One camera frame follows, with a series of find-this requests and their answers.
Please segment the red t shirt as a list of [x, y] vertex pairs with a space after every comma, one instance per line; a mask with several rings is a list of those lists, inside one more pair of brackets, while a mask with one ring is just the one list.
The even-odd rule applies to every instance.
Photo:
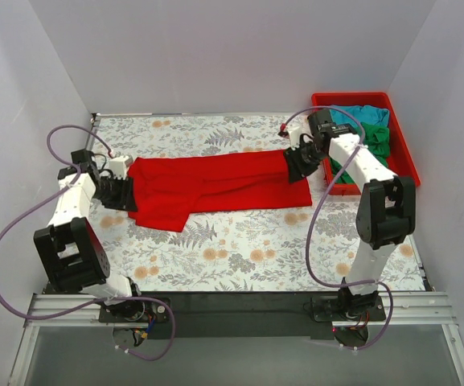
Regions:
[[181, 232], [192, 214], [308, 207], [309, 183], [289, 181], [282, 150], [192, 158], [137, 158], [128, 171], [144, 228]]

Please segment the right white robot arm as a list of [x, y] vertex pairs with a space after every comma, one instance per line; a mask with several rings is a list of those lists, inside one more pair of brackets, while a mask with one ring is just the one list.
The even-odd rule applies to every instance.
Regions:
[[360, 242], [350, 271], [339, 284], [327, 284], [336, 294], [320, 297], [310, 304], [317, 322], [345, 318], [368, 319], [382, 310], [379, 288], [388, 258], [416, 226], [416, 184], [381, 163], [367, 148], [361, 122], [337, 124], [333, 106], [306, 109], [310, 129], [291, 129], [281, 124], [279, 136], [288, 138], [284, 152], [289, 181], [298, 182], [314, 173], [325, 158], [341, 166], [337, 176], [348, 173], [360, 192], [355, 226]]

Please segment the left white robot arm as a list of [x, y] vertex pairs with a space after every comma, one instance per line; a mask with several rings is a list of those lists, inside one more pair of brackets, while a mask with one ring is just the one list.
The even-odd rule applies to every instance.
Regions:
[[135, 322], [146, 312], [134, 281], [112, 271], [104, 248], [89, 223], [91, 202], [116, 211], [135, 212], [130, 156], [118, 156], [99, 169], [91, 150], [72, 152], [72, 165], [61, 169], [58, 198], [48, 225], [33, 240], [51, 288], [58, 294], [89, 294], [117, 318]]

